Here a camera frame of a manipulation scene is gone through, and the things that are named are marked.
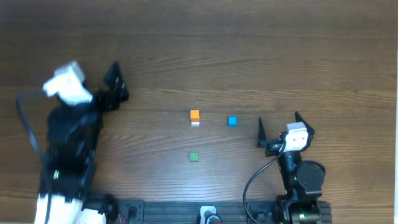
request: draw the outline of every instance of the blue block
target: blue block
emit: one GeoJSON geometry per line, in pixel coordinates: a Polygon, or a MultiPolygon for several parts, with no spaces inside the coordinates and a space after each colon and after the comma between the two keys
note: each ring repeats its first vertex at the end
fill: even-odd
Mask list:
{"type": "Polygon", "coordinates": [[[236,127],[237,125],[238,125],[238,118],[236,116],[229,116],[228,117],[228,126],[236,127]]]}

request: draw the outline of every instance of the wooden tabletop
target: wooden tabletop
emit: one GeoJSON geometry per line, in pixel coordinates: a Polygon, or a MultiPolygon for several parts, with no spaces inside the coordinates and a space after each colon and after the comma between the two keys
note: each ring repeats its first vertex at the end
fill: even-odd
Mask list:
{"type": "MultiPolygon", "coordinates": [[[[131,94],[104,116],[94,190],[147,201],[240,201],[299,111],[317,131],[335,223],[391,223],[397,4],[393,0],[0,2],[0,221],[32,222],[40,164],[15,99],[78,60],[90,90],[118,60],[131,94]],[[190,126],[200,110],[200,127],[190,126]],[[229,128],[227,117],[237,116],[229,128]],[[200,161],[190,162],[198,152],[200,161]]],[[[55,99],[26,104],[40,143],[55,99]]],[[[277,166],[248,198],[274,200],[277,166]]]]}

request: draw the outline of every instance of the cable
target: cable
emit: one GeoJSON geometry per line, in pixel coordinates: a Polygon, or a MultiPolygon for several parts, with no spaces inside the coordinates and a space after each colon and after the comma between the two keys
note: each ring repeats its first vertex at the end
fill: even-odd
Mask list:
{"type": "MultiPolygon", "coordinates": [[[[29,138],[30,145],[32,145],[33,151],[39,157],[39,159],[42,163],[42,166],[45,167],[43,152],[40,148],[38,140],[36,139],[33,129],[31,128],[31,126],[26,118],[26,113],[25,113],[25,109],[24,109],[24,99],[26,99],[26,98],[33,99],[33,98],[37,98],[42,95],[45,95],[44,91],[42,91],[42,90],[21,93],[17,99],[17,111],[18,111],[19,119],[21,119],[22,124],[24,125],[24,129],[26,131],[26,134],[29,138]]],[[[50,218],[52,186],[51,186],[50,174],[48,172],[45,172],[45,174],[46,174],[45,178],[47,179],[46,183],[47,183],[47,191],[48,191],[48,200],[47,200],[47,211],[45,214],[44,223],[47,224],[49,222],[49,218],[50,218]]]]}
{"type": "Polygon", "coordinates": [[[259,169],[248,181],[248,183],[246,184],[244,191],[243,191],[243,207],[246,211],[246,215],[250,218],[251,221],[253,221],[255,224],[260,224],[259,222],[257,222],[257,220],[255,220],[253,218],[253,216],[250,214],[249,209],[248,209],[248,205],[246,204],[246,193],[248,192],[249,186],[251,184],[251,182],[254,181],[254,179],[256,177],[258,177],[258,175],[260,175],[262,172],[264,172],[266,169],[268,169],[268,167],[270,167],[276,160],[279,159],[279,157],[284,153],[285,151],[285,146],[286,146],[286,140],[285,138],[283,138],[284,144],[282,145],[279,153],[277,156],[275,156],[275,158],[273,158],[271,161],[269,161],[265,166],[263,166],[261,169],[259,169]]]}

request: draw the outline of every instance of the orange cube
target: orange cube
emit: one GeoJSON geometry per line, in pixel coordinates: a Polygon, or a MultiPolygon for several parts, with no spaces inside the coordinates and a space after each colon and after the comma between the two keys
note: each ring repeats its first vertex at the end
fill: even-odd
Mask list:
{"type": "Polygon", "coordinates": [[[191,110],[191,122],[199,122],[199,110],[191,110]]]}

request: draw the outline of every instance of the black metal base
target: black metal base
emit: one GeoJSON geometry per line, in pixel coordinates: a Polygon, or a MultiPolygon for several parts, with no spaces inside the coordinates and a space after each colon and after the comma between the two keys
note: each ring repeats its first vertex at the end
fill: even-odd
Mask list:
{"type": "MultiPolygon", "coordinates": [[[[224,224],[250,224],[242,202],[145,202],[143,200],[120,200],[119,213],[122,224],[197,224],[200,207],[215,206],[217,215],[224,224]]],[[[261,223],[276,224],[271,210],[275,202],[248,202],[250,211],[259,215],[261,223]]],[[[320,202],[322,223],[331,224],[330,204],[320,202]]]]}

